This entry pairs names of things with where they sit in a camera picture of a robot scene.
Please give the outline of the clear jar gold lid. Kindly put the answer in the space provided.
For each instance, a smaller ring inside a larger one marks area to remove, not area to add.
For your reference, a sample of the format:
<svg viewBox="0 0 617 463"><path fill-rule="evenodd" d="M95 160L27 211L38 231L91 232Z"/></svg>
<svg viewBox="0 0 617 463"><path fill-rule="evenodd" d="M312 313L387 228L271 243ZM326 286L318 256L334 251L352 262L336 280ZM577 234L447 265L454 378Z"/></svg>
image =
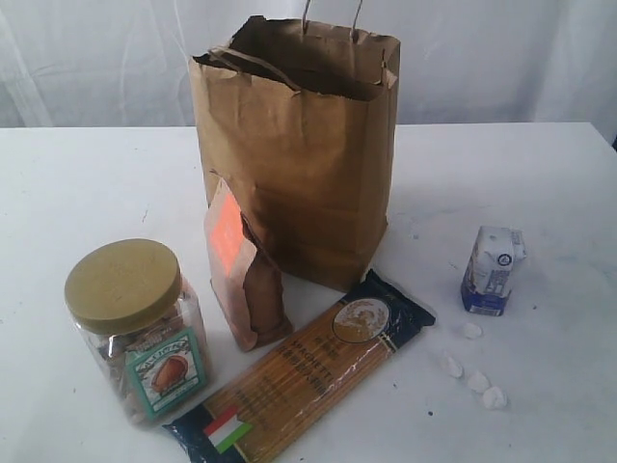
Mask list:
<svg viewBox="0 0 617 463"><path fill-rule="evenodd" d="M166 245L130 238L90 252L68 273L65 301L132 422L161 422L209 385L199 299Z"/></svg>

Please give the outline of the spaghetti package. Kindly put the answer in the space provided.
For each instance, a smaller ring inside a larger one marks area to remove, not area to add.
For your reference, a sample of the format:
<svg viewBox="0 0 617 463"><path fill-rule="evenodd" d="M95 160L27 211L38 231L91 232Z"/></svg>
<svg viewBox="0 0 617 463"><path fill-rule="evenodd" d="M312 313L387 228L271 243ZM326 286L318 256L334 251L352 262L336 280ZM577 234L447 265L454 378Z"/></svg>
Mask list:
<svg viewBox="0 0 617 463"><path fill-rule="evenodd" d="M165 425L193 462L271 462L436 318L375 271Z"/></svg>

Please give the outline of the large brown paper bag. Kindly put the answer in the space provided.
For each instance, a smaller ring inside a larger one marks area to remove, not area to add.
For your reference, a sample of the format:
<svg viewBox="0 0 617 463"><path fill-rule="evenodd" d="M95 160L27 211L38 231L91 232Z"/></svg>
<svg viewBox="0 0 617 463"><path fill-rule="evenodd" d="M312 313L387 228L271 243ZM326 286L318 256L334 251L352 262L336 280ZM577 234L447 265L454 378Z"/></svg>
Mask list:
<svg viewBox="0 0 617 463"><path fill-rule="evenodd" d="M253 15L189 61L204 185L224 180L280 269L345 291L387 227L399 39Z"/></svg>

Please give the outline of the small brown coffee pouch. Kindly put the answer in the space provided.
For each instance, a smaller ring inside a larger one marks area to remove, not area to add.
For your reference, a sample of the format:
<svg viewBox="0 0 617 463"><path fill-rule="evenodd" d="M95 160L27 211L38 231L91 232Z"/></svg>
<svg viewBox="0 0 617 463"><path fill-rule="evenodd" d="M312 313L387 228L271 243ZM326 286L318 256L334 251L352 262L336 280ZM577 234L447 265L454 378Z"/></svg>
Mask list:
<svg viewBox="0 0 617 463"><path fill-rule="evenodd" d="M204 219L211 286L239 348L289 336L282 273L263 249L228 184L219 179Z"/></svg>

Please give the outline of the small white blue carton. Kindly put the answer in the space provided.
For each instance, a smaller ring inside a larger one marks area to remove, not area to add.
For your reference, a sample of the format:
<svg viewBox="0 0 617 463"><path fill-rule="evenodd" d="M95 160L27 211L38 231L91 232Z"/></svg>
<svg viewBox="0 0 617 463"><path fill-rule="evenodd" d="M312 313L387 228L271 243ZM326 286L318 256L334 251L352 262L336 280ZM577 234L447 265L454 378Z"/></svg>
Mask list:
<svg viewBox="0 0 617 463"><path fill-rule="evenodd" d="M514 275L526 258L520 230L481 226L460 291L469 313L502 316L513 289Z"/></svg>

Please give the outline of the white crumpled pellet far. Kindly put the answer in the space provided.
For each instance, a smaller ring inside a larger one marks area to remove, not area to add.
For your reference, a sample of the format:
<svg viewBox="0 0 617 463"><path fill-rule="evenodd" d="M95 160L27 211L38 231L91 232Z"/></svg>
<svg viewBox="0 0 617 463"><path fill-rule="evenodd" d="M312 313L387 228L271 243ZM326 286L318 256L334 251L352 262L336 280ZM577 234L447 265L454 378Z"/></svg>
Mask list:
<svg viewBox="0 0 617 463"><path fill-rule="evenodd" d="M462 328L462 333L466 339L476 340L483 336L483 330L480 326L474 323L466 323Z"/></svg>

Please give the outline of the white crumpled pellet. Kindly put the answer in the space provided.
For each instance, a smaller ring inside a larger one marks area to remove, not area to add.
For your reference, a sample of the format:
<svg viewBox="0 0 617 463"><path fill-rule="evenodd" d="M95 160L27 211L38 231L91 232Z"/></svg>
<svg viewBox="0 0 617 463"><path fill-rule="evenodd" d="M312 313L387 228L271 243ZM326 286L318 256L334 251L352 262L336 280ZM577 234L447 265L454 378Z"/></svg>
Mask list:
<svg viewBox="0 0 617 463"><path fill-rule="evenodd" d="M501 410L507 406L508 398L504 390L493 386L483 393L482 403L488 410Z"/></svg>
<svg viewBox="0 0 617 463"><path fill-rule="evenodd" d="M456 379L461 378L465 373L462 364L447 352L443 353L441 356L441 366L450 377Z"/></svg>
<svg viewBox="0 0 617 463"><path fill-rule="evenodd" d="M477 370L468 377L467 386L477 394L484 394L491 387L491 382L484 373Z"/></svg>
<svg viewBox="0 0 617 463"><path fill-rule="evenodd" d="M466 323L462 328L462 333L466 339L476 340L483 336L483 330L480 326L474 323Z"/></svg>

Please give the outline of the white crumpled pellet left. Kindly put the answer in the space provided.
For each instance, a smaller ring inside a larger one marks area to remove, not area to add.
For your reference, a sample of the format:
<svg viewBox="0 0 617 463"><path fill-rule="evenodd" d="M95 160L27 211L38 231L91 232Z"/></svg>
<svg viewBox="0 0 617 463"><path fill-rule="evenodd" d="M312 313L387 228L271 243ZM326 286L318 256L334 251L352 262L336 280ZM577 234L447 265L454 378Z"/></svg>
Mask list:
<svg viewBox="0 0 617 463"><path fill-rule="evenodd" d="M447 352L443 353L441 356L441 366L450 377L456 379L461 378L465 373L462 364Z"/></svg>

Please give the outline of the white crumpled pellet middle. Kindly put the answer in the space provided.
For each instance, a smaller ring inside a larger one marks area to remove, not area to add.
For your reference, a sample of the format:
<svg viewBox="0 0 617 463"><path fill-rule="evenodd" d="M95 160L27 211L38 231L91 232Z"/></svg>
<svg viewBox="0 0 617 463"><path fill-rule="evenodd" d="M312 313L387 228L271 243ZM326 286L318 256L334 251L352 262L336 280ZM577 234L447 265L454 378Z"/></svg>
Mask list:
<svg viewBox="0 0 617 463"><path fill-rule="evenodd" d="M491 387L491 382L484 373L477 370L468 377L467 386L477 394L484 394Z"/></svg>

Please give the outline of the white crumpled pellet near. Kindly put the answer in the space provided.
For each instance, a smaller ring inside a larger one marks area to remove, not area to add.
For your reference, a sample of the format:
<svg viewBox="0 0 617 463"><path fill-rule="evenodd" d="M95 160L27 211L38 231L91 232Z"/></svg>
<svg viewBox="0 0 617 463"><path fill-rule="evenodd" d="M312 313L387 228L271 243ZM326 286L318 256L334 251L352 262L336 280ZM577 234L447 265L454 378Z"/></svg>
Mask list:
<svg viewBox="0 0 617 463"><path fill-rule="evenodd" d="M508 398L504 390L493 386L483 393L482 403L488 410L501 410L507 406Z"/></svg>

